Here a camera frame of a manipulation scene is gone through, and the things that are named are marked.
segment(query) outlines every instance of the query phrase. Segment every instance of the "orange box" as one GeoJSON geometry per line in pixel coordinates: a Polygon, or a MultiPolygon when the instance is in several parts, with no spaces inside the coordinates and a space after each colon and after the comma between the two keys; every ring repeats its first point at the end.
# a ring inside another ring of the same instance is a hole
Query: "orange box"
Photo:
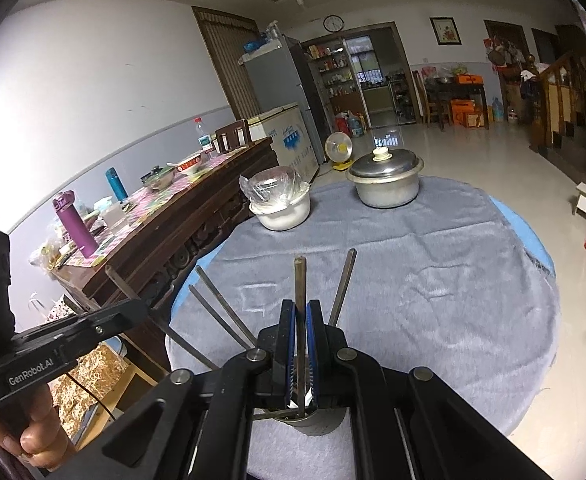
{"type": "Polygon", "coordinates": [[[451,107],[459,108],[461,112],[472,112],[476,109],[473,99],[451,99],[451,107]]]}
{"type": "Polygon", "coordinates": [[[471,83],[484,84],[484,78],[481,75],[460,74],[456,76],[458,83],[468,85],[471,83]]]}
{"type": "Polygon", "coordinates": [[[482,112],[465,113],[464,126],[467,128],[484,128],[484,114],[482,112]]]}
{"type": "Polygon", "coordinates": [[[451,114],[453,119],[453,124],[457,124],[457,126],[464,126],[465,120],[464,115],[466,113],[473,113],[475,111],[476,106],[473,101],[470,99],[452,99],[451,100],[451,114]]]}

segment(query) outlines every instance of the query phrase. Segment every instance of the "metal screw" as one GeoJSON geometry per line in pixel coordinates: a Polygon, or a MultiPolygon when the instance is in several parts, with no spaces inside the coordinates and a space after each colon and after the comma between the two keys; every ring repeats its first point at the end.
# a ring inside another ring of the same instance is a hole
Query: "metal screw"
{"type": "Polygon", "coordinates": [[[171,383],[173,384],[184,384],[188,383],[191,380],[193,374],[185,370],[184,368],[180,368],[180,370],[175,370],[171,373],[171,383]]]}
{"type": "Polygon", "coordinates": [[[266,350],[262,350],[261,348],[251,348],[246,351],[246,358],[253,363],[262,361],[266,359],[266,350]]]}
{"type": "Polygon", "coordinates": [[[433,372],[430,368],[427,368],[426,366],[419,366],[417,368],[414,368],[413,376],[418,381],[430,381],[431,379],[433,379],[433,372]]]}
{"type": "Polygon", "coordinates": [[[337,358],[341,361],[353,361],[357,356],[358,352],[353,348],[340,348],[337,351],[337,358]]]}

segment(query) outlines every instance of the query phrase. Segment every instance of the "lid knob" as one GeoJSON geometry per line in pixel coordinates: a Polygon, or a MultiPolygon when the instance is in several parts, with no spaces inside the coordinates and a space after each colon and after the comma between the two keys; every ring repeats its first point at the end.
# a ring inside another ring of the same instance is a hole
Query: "lid knob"
{"type": "Polygon", "coordinates": [[[388,148],[386,146],[382,146],[381,148],[376,148],[373,150],[373,160],[379,162],[381,160],[388,160],[393,155],[388,153],[388,148]]]}

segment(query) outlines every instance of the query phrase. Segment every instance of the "refrigerator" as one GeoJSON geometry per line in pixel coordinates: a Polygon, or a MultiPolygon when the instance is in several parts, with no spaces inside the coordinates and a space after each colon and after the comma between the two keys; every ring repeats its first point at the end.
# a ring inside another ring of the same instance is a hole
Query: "refrigerator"
{"type": "Polygon", "coordinates": [[[260,112],[296,103],[318,164],[326,160],[324,141],[332,133],[326,108],[298,40],[284,35],[243,56],[260,112]]]}

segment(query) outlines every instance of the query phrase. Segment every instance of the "wall clock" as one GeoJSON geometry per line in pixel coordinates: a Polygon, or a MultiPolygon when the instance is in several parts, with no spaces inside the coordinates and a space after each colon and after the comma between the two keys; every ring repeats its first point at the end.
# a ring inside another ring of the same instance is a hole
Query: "wall clock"
{"type": "Polygon", "coordinates": [[[340,32],[344,28],[344,20],[335,14],[324,19],[324,28],[329,32],[340,32]]]}

